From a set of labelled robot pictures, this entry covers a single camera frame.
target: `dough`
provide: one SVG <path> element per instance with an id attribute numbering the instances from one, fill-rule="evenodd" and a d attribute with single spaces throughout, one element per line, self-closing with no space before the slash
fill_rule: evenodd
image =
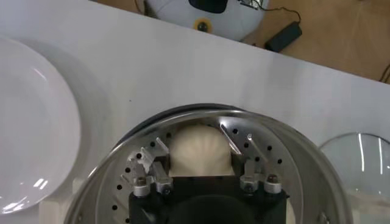
<path id="1" fill-rule="evenodd" d="M 172 177 L 234 175 L 230 146 L 223 134 L 204 125 L 180 130 L 169 145 Z"/>

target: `black cable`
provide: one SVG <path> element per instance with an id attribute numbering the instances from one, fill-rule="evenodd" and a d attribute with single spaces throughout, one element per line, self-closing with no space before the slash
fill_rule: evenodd
<path id="1" fill-rule="evenodd" d="M 263 0 L 261 0 L 261 4 L 259 4 L 257 0 L 252 0 L 252 2 L 256 2 L 256 4 L 258 5 L 258 7 L 259 7 L 262 11 L 270 12 L 270 11 L 276 11 L 276 10 L 286 10 L 287 12 L 293 12 L 293 13 L 297 14 L 297 16 L 298 16 L 298 18 L 299 18 L 298 23 L 300 23 L 300 21 L 302 20 L 298 11 L 291 10 L 291 9 L 287 9 L 286 7 L 279 7 L 279 8 L 274 8 L 274 9 L 265 9 L 265 8 L 263 8 Z"/>
<path id="2" fill-rule="evenodd" d="M 390 64 L 388 64 L 388 66 L 386 67 L 386 69 L 383 71 L 382 73 L 382 77 L 380 78 L 379 82 L 384 82 L 384 83 L 387 83 L 388 80 L 389 80 L 389 77 L 390 77 L 390 72 L 388 74 L 388 76 L 386 77 L 386 73 L 388 73 L 388 70 L 390 69 Z"/>

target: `metal bracket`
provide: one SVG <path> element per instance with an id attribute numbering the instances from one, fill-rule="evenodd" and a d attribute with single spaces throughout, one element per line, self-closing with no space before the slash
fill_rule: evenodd
<path id="1" fill-rule="evenodd" d="M 247 193 L 253 193 L 258 189 L 258 178 L 255 174 L 255 162 L 247 160 L 244 165 L 244 175 L 239 178 L 239 186 Z"/>
<path id="2" fill-rule="evenodd" d="M 161 162 L 152 164 L 152 173 L 155 179 L 156 191 L 163 195 L 168 195 L 173 190 L 173 178 L 167 176 Z"/>

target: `white table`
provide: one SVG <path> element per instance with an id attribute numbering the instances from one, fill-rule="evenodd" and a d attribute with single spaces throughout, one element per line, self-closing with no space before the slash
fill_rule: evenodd
<path id="1" fill-rule="evenodd" d="M 95 2 L 0 0 L 0 34 L 45 56 L 77 99 L 80 156 L 54 197 L 136 124 L 189 103 L 265 114 L 316 144 L 350 131 L 390 137 L 388 85 Z M 38 208 L 0 223 L 38 223 Z"/>

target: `bolt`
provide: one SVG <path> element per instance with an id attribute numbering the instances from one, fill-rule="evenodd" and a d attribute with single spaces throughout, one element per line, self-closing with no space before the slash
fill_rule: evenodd
<path id="1" fill-rule="evenodd" d="M 273 184 L 279 183 L 278 176 L 276 176 L 275 174 L 268 175 L 267 182 L 270 182 L 270 183 L 273 183 Z"/>

